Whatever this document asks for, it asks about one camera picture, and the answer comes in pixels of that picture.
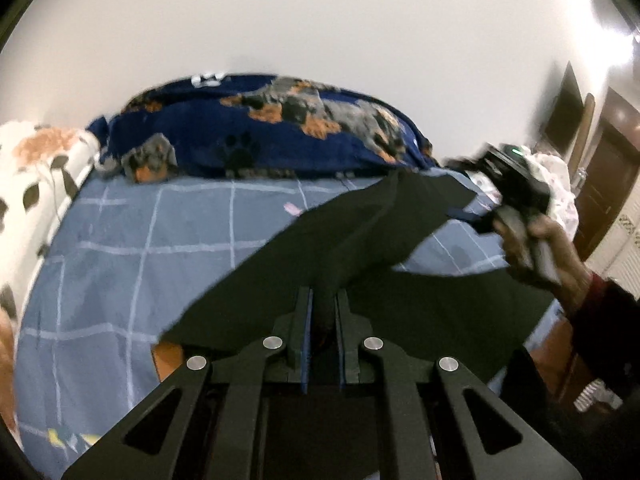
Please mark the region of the right hand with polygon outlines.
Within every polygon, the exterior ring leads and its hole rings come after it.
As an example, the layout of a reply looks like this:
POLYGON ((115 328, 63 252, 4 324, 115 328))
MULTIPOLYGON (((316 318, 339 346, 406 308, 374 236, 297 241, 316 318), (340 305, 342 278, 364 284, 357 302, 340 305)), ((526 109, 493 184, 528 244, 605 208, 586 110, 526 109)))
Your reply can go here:
POLYGON ((529 251, 527 244, 523 243, 499 219, 494 221, 494 228, 502 238, 504 258, 506 258, 506 263, 510 266, 510 273, 514 278, 552 292, 567 314, 574 313, 582 306, 589 292, 593 273, 580 260, 573 243, 568 239, 558 222, 540 214, 533 218, 527 226, 529 239, 536 240, 537 244, 543 244, 547 248, 547 255, 558 278, 555 284, 547 285, 542 284, 533 275, 525 274, 525 257, 529 251))

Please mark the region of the dark red sleeve forearm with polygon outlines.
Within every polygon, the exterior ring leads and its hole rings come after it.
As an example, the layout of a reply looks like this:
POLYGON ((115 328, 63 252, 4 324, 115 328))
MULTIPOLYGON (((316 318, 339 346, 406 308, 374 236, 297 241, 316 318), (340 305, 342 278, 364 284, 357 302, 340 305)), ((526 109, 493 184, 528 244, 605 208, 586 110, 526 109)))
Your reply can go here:
POLYGON ((626 402, 639 391, 639 301, 593 274, 585 299, 568 315, 578 356, 626 402))

